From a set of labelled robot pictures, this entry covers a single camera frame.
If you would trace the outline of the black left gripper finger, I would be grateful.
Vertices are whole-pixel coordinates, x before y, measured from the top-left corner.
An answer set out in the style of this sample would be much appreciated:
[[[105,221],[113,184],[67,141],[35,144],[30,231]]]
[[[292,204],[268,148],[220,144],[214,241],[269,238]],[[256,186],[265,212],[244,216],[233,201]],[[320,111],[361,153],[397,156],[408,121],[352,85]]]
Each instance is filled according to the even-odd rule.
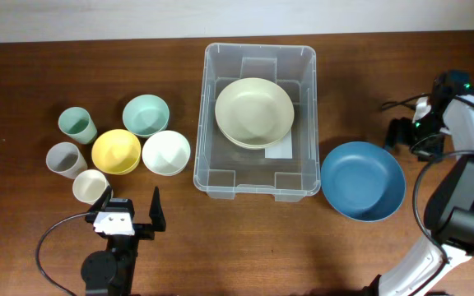
[[[149,217],[151,219],[151,227],[154,232],[165,232],[166,221],[165,221],[164,212],[161,207],[160,191],[158,187],[155,187],[154,192],[153,192],[150,211],[149,211]]]
[[[99,199],[89,208],[87,212],[90,214],[90,213],[96,213],[96,212],[102,211],[108,205],[112,195],[113,195],[112,187],[108,185],[106,189],[104,190],[104,192],[99,197]]]

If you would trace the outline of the cream plastic cup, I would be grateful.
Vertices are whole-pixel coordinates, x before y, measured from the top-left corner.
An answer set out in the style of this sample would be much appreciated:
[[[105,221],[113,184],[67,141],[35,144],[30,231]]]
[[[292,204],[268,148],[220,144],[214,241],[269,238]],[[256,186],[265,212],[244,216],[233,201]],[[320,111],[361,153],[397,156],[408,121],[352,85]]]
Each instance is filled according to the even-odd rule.
[[[74,179],[72,193],[78,201],[93,205],[108,186],[109,181],[103,173],[96,169],[88,169],[79,173]]]

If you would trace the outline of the yellow plastic bowl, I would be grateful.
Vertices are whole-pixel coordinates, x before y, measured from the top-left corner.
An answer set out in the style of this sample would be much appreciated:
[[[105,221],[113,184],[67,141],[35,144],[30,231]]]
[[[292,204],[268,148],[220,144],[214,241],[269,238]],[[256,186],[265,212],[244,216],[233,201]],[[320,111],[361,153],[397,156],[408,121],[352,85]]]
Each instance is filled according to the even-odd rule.
[[[98,136],[91,149],[91,159],[103,173],[124,175],[139,165],[141,153],[141,142],[133,133],[114,129]]]

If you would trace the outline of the grey plastic cup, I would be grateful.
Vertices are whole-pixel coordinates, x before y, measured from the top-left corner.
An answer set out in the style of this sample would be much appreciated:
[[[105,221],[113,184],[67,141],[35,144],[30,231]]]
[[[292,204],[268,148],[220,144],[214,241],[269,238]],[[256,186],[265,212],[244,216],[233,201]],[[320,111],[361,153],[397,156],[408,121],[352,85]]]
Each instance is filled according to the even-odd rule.
[[[60,142],[51,147],[45,162],[49,170],[70,179],[88,169],[82,153],[71,142]]]

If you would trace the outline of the green plastic cup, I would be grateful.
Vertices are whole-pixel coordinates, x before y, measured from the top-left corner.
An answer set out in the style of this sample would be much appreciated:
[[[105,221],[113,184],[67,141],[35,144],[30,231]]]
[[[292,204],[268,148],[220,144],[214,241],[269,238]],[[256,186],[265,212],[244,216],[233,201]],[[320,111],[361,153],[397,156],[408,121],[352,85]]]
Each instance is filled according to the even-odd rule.
[[[91,116],[81,107],[65,109],[58,118],[58,127],[64,134],[83,145],[92,143],[98,135]]]

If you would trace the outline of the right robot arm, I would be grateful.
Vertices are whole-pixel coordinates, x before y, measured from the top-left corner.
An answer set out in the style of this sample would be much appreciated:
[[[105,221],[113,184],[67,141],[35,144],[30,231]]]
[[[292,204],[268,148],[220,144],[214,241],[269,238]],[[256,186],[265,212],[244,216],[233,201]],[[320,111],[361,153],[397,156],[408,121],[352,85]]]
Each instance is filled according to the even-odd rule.
[[[377,275],[363,295],[427,295],[455,266],[474,257],[474,86],[465,72],[440,74],[431,93],[413,97],[413,119],[393,119],[382,153],[408,146],[427,168],[457,162],[415,220],[423,235],[406,258]]]

